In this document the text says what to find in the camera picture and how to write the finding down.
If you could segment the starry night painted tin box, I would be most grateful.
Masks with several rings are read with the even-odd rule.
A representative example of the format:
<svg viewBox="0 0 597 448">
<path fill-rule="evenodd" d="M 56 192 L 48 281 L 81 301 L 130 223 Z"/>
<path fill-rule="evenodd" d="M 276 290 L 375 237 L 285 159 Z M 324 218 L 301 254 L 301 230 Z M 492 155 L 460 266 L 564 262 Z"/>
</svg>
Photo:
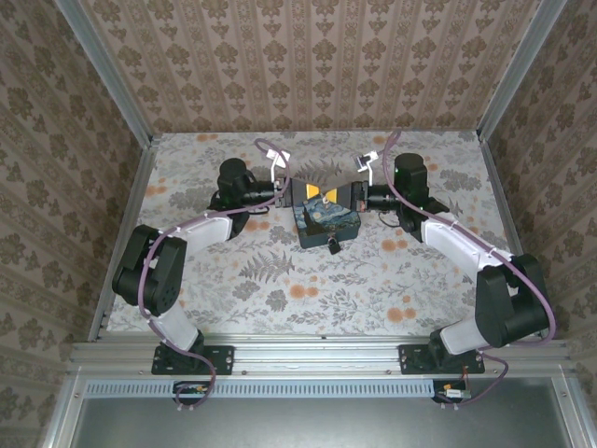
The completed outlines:
<svg viewBox="0 0 597 448">
<path fill-rule="evenodd" d="M 359 215 L 344 206 L 328 202 L 324 208 L 321 201 L 304 206 L 293 206 L 293 215 L 298 230 L 298 241 L 302 249 L 325 246 L 330 236 L 339 243 L 353 240 L 361 226 Z"/>
</svg>

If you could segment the floral patterned tablecloth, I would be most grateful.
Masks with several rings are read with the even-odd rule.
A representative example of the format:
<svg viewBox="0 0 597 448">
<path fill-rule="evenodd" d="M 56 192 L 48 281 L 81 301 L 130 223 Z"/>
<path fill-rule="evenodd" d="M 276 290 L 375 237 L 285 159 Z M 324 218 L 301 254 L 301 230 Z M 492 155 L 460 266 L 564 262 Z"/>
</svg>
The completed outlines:
<svg viewBox="0 0 597 448">
<path fill-rule="evenodd" d="M 355 180 L 354 157 L 381 151 L 388 132 L 169 133 L 158 140 L 155 162 L 136 217 L 169 229 L 204 211 L 216 191 L 220 164 L 243 160 L 257 180 L 270 180 L 271 163 L 255 147 L 261 137 L 291 154 L 292 176 L 333 189 Z M 419 154 L 430 195 L 490 245 L 510 249 L 492 180 L 474 131 L 403 132 L 389 161 Z M 365 213 L 358 237 L 302 249 L 292 211 L 272 208 L 252 216 L 232 241 L 188 256 L 179 300 L 203 333 L 416 335 L 474 314 L 475 287 L 464 271 L 420 244 L 394 215 Z"/>
</svg>

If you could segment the small connector circuit board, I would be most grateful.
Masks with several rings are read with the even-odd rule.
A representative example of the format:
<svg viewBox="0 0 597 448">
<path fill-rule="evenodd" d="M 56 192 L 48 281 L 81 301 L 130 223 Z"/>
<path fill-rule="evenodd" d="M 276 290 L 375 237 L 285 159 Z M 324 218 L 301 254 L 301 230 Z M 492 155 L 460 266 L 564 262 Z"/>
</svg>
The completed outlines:
<svg viewBox="0 0 597 448">
<path fill-rule="evenodd" d="M 173 400 L 177 406 L 196 407 L 209 389 L 209 381 L 179 381 L 173 384 Z"/>
<path fill-rule="evenodd" d="M 472 393 L 466 380 L 433 382 L 434 397 L 432 400 L 439 404 L 455 403 L 472 399 Z"/>
</svg>

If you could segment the grey metal sheet panel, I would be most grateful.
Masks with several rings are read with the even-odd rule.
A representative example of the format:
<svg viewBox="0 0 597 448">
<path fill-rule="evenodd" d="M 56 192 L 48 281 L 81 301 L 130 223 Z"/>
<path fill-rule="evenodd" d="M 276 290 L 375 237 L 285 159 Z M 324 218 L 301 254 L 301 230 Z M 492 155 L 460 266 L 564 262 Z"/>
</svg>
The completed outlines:
<svg viewBox="0 0 597 448">
<path fill-rule="evenodd" d="M 457 409 L 430 399 L 86 399 L 71 448 L 572 448 L 553 378 L 505 380 Z"/>
</svg>

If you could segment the aluminium corner post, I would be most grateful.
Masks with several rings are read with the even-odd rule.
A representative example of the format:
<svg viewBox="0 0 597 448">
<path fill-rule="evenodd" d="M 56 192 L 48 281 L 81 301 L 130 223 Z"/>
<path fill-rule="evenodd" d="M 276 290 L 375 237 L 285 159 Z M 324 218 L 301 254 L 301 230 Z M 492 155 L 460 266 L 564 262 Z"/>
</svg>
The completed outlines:
<svg viewBox="0 0 597 448">
<path fill-rule="evenodd" d="M 508 68 L 503 74 L 477 128 L 481 142 L 487 141 L 512 102 L 539 50 L 559 19 L 567 0 L 541 0 L 527 26 Z"/>
<path fill-rule="evenodd" d="M 96 27 L 92 24 L 84 7 L 79 0 L 55 0 L 55 2 L 106 86 L 135 139 L 142 149 L 149 148 L 153 132 L 127 87 L 124 76 L 119 73 L 114 58 L 109 54 L 107 46 L 101 39 Z"/>
</svg>

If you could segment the horizontal aluminium frame rail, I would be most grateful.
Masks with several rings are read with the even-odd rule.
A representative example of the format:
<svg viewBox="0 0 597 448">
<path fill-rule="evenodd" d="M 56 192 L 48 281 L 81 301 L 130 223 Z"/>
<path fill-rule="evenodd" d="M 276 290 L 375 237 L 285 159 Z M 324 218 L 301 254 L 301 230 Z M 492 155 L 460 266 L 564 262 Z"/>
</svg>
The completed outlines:
<svg viewBox="0 0 597 448">
<path fill-rule="evenodd" d="M 407 344 L 424 344 L 417 337 L 316 337 L 215 335 L 208 345 L 234 348 L 232 376 L 241 378 L 382 378 L 400 374 L 401 353 Z M 74 345 L 73 370 L 90 377 L 134 378 L 148 375 L 158 341 L 147 333 L 107 335 L 97 342 Z M 489 350 L 509 364 L 513 377 L 549 377 L 573 369 L 566 344 L 510 345 Z"/>
</svg>

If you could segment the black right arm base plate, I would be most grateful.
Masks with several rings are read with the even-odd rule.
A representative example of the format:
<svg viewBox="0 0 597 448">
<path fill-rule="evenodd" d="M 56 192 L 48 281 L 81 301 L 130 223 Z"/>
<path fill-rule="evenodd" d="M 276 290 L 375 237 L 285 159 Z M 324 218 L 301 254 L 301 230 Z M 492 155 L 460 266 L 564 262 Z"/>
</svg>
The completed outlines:
<svg viewBox="0 0 597 448">
<path fill-rule="evenodd" d="M 472 374 L 485 372 L 484 361 L 474 350 L 452 355 L 429 344 L 403 344 L 398 348 L 400 371 L 414 374 Z"/>
</svg>

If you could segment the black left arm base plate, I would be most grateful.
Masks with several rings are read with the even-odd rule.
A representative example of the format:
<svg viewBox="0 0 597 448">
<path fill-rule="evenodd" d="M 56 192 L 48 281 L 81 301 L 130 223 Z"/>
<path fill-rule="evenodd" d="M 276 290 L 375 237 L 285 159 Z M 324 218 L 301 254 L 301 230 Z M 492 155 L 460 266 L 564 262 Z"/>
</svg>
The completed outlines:
<svg viewBox="0 0 597 448">
<path fill-rule="evenodd" d="M 231 345 L 207 345 L 205 357 L 220 375 L 231 375 L 234 363 L 234 347 Z M 160 344 L 154 352 L 151 373 L 154 375 L 209 375 L 207 364 L 195 357 L 182 355 Z"/>
</svg>

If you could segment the lower aluminium frame rail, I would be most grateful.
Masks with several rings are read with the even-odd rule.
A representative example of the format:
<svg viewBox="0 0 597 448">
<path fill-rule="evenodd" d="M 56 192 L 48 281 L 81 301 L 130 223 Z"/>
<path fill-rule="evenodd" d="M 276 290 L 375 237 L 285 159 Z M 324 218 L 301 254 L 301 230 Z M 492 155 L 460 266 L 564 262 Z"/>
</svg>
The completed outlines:
<svg viewBox="0 0 597 448">
<path fill-rule="evenodd" d="M 41 448 L 71 448 L 87 388 L 80 368 L 67 372 Z"/>
<path fill-rule="evenodd" d="M 575 376 L 562 373 L 552 379 L 559 409 L 572 448 L 597 448 L 597 427 Z"/>
</svg>

